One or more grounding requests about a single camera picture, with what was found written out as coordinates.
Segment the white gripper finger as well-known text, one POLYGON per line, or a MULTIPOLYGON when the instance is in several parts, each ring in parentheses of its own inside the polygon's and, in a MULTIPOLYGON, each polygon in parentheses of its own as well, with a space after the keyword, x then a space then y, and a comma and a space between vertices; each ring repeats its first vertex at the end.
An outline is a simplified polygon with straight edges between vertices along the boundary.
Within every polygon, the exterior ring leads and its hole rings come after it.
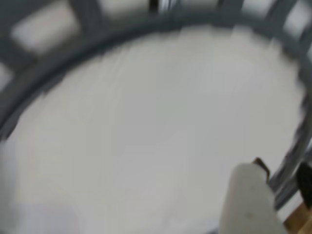
POLYGON ((285 234, 268 186, 270 171, 255 158, 232 171, 219 219, 220 234, 285 234))

